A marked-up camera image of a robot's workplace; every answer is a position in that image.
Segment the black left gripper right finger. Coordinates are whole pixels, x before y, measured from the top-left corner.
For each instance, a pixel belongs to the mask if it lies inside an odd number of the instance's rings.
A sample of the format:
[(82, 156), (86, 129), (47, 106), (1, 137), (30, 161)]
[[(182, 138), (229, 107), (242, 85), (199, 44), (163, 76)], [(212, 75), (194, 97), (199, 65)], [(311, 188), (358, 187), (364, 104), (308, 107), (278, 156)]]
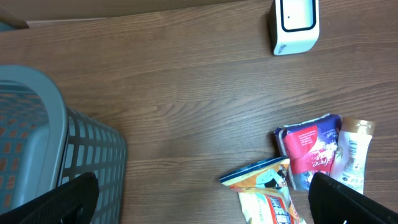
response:
[(397, 213), (317, 172), (308, 191), (314, 224), (397, 224)]

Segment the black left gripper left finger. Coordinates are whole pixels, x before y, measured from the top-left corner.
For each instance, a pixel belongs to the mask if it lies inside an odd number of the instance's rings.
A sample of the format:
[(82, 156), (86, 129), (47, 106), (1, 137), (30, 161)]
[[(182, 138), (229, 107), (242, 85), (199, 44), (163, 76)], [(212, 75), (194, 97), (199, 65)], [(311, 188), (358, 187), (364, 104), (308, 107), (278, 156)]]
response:
[(53, 189), (1, 215), (1, 224), (89, 223), (99, 197), (92, 172)]

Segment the white tube gold cap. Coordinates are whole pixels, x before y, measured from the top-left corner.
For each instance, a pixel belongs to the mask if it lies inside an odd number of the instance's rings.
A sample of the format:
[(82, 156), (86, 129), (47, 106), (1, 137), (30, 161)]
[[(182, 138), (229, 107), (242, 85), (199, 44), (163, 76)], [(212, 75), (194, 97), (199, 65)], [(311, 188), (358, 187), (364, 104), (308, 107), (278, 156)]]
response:
[(363, 194), (366, 158), (375, 122), (344, 117), (330, 177)]

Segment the red purple pad package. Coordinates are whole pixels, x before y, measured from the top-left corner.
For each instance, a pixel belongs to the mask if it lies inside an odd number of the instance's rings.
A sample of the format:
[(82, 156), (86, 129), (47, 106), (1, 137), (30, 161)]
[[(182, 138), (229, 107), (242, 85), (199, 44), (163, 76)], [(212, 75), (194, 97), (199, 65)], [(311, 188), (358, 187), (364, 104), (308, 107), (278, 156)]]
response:
[(317, 172), (330, 174), (340, 128), (340, 115), (325, 114), (274, 131), (280, 154), (290, 159), (288, 176), (294, 190), (308, 190)]

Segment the yellow snack bag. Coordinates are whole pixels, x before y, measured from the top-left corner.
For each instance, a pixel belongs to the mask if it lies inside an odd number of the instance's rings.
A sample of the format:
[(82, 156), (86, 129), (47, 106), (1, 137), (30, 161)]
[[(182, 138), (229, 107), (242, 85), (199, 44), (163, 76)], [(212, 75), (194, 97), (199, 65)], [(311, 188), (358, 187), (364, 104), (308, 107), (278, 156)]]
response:
[(238, 193), (242, 213), (250, 224), (304, 224), (287, 184), (288, 157), (270, 158), (219, 178)]

